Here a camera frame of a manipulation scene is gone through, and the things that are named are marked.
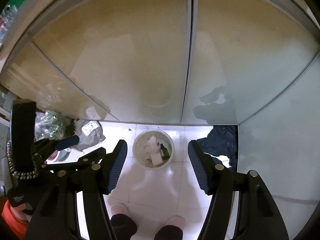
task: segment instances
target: person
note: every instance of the person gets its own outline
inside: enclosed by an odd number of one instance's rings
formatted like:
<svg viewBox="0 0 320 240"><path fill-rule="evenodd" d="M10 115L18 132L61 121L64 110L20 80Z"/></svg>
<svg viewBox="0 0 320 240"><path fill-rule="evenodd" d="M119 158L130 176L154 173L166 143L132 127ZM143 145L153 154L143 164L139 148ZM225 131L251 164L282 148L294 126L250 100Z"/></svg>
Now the person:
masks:
<svg viewBox="0 0 320 240"><path fill-rule="evenodd" d="M8 200L4 200L0 216L1 240L23 240L28 227L28 219L22 212L25 204L13 208ZM137 232L137 224L129 217L129 211L123 203L111 208L111 225L117 240L130 240ZM157 232L154 240L182 240L185 221L174 216Z"/></svg>
<svg viewBox="0 0 320 240"><path fill-rule="evenodd" d="M117 240L130 240L137 232L137 224L129 217L129 211L123 203L111 208L111 225ZM154 240L182 240L185 220L174 216L156 233Z"/></svg>

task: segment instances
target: tile floor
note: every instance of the tile floor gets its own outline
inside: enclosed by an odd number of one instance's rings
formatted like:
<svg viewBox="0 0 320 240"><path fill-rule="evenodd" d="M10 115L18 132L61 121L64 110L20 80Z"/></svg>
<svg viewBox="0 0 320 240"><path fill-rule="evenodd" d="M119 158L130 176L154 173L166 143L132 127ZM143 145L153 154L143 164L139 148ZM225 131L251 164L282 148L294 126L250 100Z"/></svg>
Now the tile floor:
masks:
<svg viewBox="0 0 320 240"><path fill-rule="evenodd" d="M82 152L72 150L65 162L74 162L98 147L112 152L118 140L128 144L128 154L118 184L110 195L105 196L108 212L115 203L124 203L130 216L138 225L132 240L153 239L156 232L174 215L186 220L183 240L196 240L206 217L211 196L199 188L192 169L187 145L192 139L206 137L212 126L143 125L101 122L106 139ZM174 142L172 162L156 171L143 169L132 157L135 138L144 130L160 129L169 134ZM228 158L222 157L228 167ZM82 193L78 193L78 215L81 236L89 239L86 230Z"/></svg>

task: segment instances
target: leg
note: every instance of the leg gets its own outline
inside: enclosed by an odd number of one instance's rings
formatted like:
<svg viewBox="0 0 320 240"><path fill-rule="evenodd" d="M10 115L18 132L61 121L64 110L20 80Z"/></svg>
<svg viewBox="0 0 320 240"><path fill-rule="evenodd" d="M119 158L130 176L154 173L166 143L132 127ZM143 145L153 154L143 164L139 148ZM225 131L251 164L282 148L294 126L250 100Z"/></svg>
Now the leg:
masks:
<svg viewBox="0 0 320 240"><path fill-rule="evenodd" d="M123 204L111 208L111 225L117 240L130 240L137 230L137 224L128 216L129 212Z"/></svg>
<svg viewBox="0 0 320 240"><path fill-rule="evenodd" d="M168 220L156 234L154 240L182 240L184 219L182 217L173 217Z"/></svg>

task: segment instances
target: gray plastic bag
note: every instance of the gray plastic bag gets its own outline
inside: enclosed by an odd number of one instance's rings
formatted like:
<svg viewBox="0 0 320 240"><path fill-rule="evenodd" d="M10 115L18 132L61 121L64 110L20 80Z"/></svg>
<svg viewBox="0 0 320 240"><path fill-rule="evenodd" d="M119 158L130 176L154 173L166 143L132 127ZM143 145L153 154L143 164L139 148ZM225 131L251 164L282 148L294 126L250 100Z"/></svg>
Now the gray plastic bag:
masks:
<svg viewBox="0 0 320 240"><path fill-rule="evenodd" d="M102 133L102 127L98 121L82 120L75 121L76 135L80 141L76 148L83 151L91 146L102 142L106 137Z"/></svg>

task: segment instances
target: barcode sticker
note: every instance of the barcode sticker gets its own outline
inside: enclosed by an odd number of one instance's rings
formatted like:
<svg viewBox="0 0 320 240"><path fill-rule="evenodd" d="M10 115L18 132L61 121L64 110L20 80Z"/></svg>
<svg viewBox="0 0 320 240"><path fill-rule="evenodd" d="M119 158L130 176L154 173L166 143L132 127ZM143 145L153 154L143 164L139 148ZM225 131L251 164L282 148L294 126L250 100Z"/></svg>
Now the barcode sticker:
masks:
<svg viewBox="0 0 320 240"><path fill-rule="evenodd" d="M94 129L99 127L99 123L97 121L90 121L85 124L81 130L85 136L88 136Z"/></svg>

